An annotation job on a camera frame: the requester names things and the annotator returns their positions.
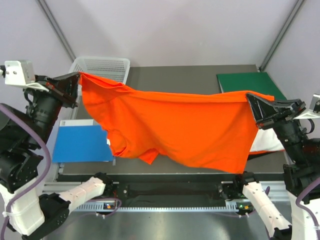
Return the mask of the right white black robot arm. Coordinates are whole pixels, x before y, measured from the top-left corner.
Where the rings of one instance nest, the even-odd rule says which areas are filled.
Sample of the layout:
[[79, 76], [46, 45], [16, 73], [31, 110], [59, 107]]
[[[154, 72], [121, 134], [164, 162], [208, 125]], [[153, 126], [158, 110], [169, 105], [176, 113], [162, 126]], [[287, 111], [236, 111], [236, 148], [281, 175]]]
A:
[[235, 176], [233, 192], [247, 198], [263, 221], [271, 240], [318, 240], [320, 238], [320, 140], [309, 138], [301, 119], [320, 117], [320, 96], [310, 108], [300, 99], [267, 100], [253, 93], [246, 98], [262, 130], [273, 129], [292, 164], [283, 166], [285, 189], [291, 206], [288, 221], [272, 203], [252, 172]]

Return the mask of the blue folder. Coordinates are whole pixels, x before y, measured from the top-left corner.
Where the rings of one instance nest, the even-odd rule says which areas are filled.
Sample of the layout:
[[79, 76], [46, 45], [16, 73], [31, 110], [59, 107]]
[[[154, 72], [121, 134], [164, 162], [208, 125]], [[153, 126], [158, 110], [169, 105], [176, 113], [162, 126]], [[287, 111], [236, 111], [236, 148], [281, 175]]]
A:
[[112, 162], [108, 133], [93, 119], [61, 120], [53, 163]]

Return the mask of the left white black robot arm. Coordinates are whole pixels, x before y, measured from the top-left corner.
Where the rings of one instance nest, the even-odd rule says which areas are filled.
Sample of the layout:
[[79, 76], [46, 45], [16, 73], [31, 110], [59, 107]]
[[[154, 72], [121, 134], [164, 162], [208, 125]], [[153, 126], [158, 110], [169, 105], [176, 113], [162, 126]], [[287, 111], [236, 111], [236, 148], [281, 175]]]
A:
[[78, 72], [55, 78], [36, 75], [23, 85], [27, 101], [21, 112], [7, 104], [0, 106], [0, 194], [3, 198], [4, 229], [21, 234], [24, 240], [40, 240], [61, 227], [71, 212], [96, 198], [109, 198], [112, 180], [96, 173], [75, 188], [51, 194], [38, 194], [36, 187], [44, 175], [38, 165], [51, 155], [47, 141], [62, 108], [78, 106]]

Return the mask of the white t shirt pile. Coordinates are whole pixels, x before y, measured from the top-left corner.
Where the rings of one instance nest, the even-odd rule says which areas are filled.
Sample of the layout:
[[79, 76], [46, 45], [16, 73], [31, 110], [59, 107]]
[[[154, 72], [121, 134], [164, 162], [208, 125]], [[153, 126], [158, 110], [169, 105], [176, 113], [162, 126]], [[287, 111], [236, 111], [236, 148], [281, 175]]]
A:
[[250, 153], [277, 152], [284, 149], [272, 128], [267, 130], [259, 129], [252, 143]]

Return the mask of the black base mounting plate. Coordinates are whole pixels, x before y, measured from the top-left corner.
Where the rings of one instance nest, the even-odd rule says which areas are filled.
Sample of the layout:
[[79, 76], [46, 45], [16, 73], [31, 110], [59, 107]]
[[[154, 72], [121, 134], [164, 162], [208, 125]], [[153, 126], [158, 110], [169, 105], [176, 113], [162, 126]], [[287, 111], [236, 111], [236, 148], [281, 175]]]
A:
[[205, 193], [213, 195], [223, 182], [231, 183], [231, 190], [226, 192], [243, 196], [234, 186], [232, 174], [214, 173], [169, 173], [169, 174], [110, 174], [103, 196], [110, 197], [120, 187], [132, 187], [135, 192], [147, 195], [191, 195]]

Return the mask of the orange t shirt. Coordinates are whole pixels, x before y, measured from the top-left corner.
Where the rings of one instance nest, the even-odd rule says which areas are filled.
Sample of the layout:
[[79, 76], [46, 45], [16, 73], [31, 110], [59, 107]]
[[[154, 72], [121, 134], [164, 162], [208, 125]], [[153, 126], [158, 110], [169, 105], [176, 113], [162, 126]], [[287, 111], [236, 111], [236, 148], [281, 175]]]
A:
[[159, 155], [192, 168], [240, 174], [258, 133], [246, 91], [189, 94], [136, 90], [81, 73], [86, 111], [114, 156], [152, 164]]

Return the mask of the aluminium rail frame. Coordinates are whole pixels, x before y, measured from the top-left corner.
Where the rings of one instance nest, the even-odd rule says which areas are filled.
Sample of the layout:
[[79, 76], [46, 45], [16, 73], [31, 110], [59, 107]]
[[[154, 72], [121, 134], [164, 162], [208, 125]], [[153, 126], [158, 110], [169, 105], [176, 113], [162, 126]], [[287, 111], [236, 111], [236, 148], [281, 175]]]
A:
[[132, 187], [115, 185], [115, 192], [111, 196], [98, 196], [78, 206], [76, 212], [218, 212], [238, 213], [240, 210], [252, 212], [253, 205], [244, 196], [231, 194], [227, 196], [232, 184], [223, 182], [213, 195], [206, 193], [178, 194], [178, 195], [151, 195], [141, 194]]

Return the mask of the white plastic perforated basket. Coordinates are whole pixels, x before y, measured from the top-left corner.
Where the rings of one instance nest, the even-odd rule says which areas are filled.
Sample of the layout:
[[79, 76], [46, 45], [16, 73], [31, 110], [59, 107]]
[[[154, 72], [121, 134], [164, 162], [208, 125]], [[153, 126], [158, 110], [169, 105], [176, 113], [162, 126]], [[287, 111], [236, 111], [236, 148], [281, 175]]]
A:
[[68, 72], [84, 72], [126, 84], [130, 66], [128, 58], [81, 56], [73, 61]]

